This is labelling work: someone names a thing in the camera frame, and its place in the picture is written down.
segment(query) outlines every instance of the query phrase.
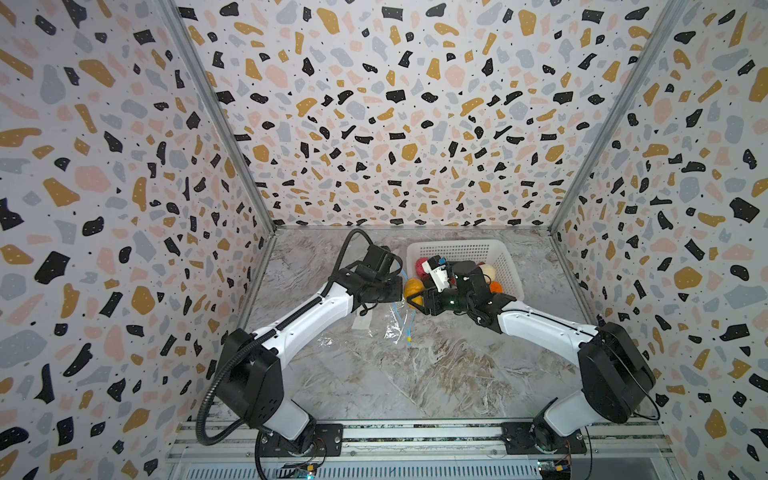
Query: black mounting plate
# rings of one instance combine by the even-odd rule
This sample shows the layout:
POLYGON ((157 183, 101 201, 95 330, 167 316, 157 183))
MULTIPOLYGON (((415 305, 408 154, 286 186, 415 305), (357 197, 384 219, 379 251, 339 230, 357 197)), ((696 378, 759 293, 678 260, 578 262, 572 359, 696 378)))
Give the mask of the black mounting plate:
MULTIPOLYGON (((259 455, 261 458, 274 457, 292 457, 290 445, 280 435, 265 435, 266 443, 259 445, 259 455)), ((315 439, 321 439, 317 442, 320 450, 315 452, 315 460, 323 460, 323 449, 327 451, 326 456, 338 457, 341 455, 341 441, 344 439, 344 425, 341 423, 318 423, 315 429, 315 439)))
MULTIPOLYGON (((507 455, 542 455, 542 451, 535 447, 534 439, 531 437, 531 425, 533 425, 532 422, 502 423, 502 440, 507 449, 507 455)), ((571 433, 567 440, 571 443, 571 453, 587 453, 581 430, 571 433)), ((568 453, 568 447, 562 447, 553 453, 565 455, 568 453)))

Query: gray marble surface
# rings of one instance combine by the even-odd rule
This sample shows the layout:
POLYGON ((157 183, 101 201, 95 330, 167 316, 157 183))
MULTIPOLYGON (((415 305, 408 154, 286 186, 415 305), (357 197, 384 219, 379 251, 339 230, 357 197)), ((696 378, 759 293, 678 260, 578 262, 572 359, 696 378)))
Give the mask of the gray marble surface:
MULTIPOLYGON (((584 322, 565 274, 541 230, 367 230, 377 244, 406 257, 406 247, 433 240, 495 238, 505 243, 525 302, 584 322)), ((249 331, 284 316, 323 285, 348 231, 279 230, 257 294, 249 331)), ((344 264, 362 258, 356 238, 344 264)), ((407 323, 415 310, 399 304, 407 323)), ((476 326, 466 316, 415 313, 406 340, 392 304, 371 312, 368 329, 355 314, 312 340, 283 370, 286 396, 319 419, 531 417, 581 384, 578 369, 527 340, 476 326)), ((212 419, 235 419, 214 406, 212 419)))

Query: basket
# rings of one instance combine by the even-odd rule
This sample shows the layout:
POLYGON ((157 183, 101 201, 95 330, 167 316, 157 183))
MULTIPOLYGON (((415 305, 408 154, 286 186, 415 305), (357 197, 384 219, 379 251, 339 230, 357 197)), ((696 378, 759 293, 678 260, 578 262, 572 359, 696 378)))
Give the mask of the basket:
POLYGON ((406 251, 406 274, 416 276, 415 262, 422 257, 439 255, 448 261, 471 260, 484 262, 496 269, 496 281, 504 293, 523 300, 523 287, 515 269, 515 262, 507 247, 499 240, 454 240, 443 242, 411 243, 406 251))

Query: metal grille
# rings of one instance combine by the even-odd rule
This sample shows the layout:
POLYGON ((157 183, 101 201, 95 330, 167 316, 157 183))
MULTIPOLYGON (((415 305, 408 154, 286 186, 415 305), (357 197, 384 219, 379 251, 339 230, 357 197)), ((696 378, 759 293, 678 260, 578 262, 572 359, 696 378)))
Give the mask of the metal grille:
MULTIPOLYGON (((291 468, 275 468, 263 463, 267 478, 280 478, 291 468)), ((192 464, 187 480, 234 480, 258 478, 254 465, 233 466, 225 463, 192 464)), ((453 462, 333 462, 319 468, 316 478, 455 478, 457 480, 536 480, 541 478, 535 460, 465 460, 453 462)))

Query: patterned wall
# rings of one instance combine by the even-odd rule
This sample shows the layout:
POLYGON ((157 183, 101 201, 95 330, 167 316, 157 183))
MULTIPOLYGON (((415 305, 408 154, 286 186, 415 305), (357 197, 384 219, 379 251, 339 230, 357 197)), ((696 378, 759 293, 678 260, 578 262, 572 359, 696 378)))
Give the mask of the patterned wall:
POLYGON ((161 478, 264 232, 151 2, 0 14, 0 477, 161 478))
POLYGON ((768 475, 767 8, 690 2, 557 234, 696 480, 768 475))
POLYGON ((179 0, 276 223, 551 221, 663 0, 179 0))

